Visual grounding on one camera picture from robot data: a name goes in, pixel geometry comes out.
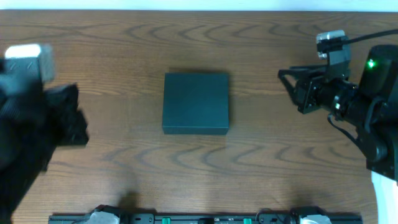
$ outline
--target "white background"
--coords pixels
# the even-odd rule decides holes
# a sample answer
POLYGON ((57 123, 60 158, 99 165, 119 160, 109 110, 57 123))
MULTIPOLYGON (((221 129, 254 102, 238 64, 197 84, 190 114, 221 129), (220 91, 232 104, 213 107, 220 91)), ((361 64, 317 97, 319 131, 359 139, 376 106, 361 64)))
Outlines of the white background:
POLYGON ((398 12, 398 0, 0 0, 0 9, 398 12))

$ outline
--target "box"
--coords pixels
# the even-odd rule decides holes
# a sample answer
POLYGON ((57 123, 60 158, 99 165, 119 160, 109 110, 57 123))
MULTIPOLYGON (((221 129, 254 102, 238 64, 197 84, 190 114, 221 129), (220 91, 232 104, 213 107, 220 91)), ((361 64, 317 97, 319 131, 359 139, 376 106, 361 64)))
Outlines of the box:
POLYGON ((165 134, 226 134, 228 74, 166 73, 165 134))

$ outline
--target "brown wooden surface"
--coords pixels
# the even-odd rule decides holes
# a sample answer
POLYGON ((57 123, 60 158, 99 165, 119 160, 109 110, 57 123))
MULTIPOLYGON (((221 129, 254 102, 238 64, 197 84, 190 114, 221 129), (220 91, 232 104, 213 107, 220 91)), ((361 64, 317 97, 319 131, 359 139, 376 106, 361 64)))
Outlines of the brown wooden surface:
MULTIPOLYGON (((53 85, 79 84, 91 136, 85 149, 55 152, 15 223, 46 223, 53 212, 99 204, 195 213, 319 205, 376 223, 360 151, 328 124, 326 111, 297 112, 277 71, 322 63, 319 32, 357 37, 397 21, 397 14, 346 12, 1 11, 0 50, 52 44, 53 85), (231 74, 227 136, 163 135, 164 73, 176 70, 231 74)), ((352 80, 370 46, 397 40, 354 45, 352 80)))

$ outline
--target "wood grain tabletop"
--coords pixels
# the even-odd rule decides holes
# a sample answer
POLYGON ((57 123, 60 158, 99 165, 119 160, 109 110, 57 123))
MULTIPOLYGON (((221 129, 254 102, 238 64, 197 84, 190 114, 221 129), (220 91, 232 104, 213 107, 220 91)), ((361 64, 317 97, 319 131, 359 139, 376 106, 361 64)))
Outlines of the wood grain tabletop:
MULTIPOLYGON (((357 12, 0 11, 0 50, 52 44, 50 86, 79 85, 90 133, 85 148, 55 151, 14 223, 46 223, 53 213, 99 204, 183 213, 318 205, 376 223, 364 156, 326 111, 300 114, 277 72, 326 63, 316 53, 320 32, 343 29, 352 38, 397 21, 398 14, 357 12), (163 134, 170 71, 229 73, 226 136, 163 134)), ((353 82, 370 47, 385 43, 398 37, 352 45, 353 82)))

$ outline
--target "green light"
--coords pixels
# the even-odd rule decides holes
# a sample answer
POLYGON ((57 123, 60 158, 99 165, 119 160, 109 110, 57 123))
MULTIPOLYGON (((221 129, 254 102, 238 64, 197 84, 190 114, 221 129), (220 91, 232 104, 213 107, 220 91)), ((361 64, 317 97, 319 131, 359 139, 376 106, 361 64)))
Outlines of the green light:
POLYGON ((374 60, 371 59, 371 60, 368 61, 368 67, 369 67, 369 68, 373 68, 373 67, 375 67, 375 66, 376 66, 376 63, 375 63, 374 60))

